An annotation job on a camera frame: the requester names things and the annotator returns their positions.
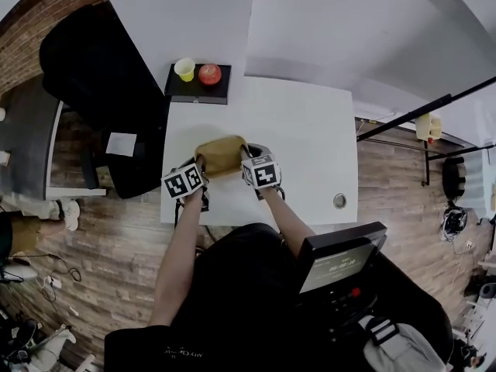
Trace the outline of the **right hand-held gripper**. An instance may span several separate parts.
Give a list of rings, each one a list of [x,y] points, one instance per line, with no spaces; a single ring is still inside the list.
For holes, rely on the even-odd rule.
[[[259,201],[264,200],[261,189],[273,188],[285,200],[281,187],[281,168],[267,146],[248,143],[240,147],[242,178],[254,191]]]

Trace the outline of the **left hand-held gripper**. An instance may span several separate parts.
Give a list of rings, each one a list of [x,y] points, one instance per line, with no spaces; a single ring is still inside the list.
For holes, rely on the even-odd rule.
[[[177,206],[183,207],[186,197],[201,190],[203,212],[209,210],[208,184],[205,176],[205,158],[191,157],[183,165],[174,168],[170,173],[162,177],[162,182],[170,197],[175,200]]]

